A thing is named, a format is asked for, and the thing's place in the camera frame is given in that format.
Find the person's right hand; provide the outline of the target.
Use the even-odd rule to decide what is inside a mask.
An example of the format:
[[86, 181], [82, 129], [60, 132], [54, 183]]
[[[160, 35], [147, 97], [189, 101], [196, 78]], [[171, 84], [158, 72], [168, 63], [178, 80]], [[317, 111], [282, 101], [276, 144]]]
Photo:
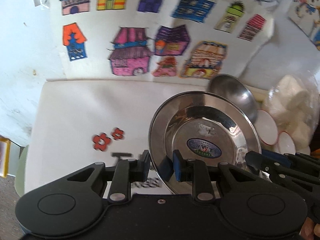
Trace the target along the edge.
[[312, 219], [307, 217], [300, 231], [300, 235], [305, 240], [314, 240], [315, 237], [320, 237], [320, 224], [316, 224]]

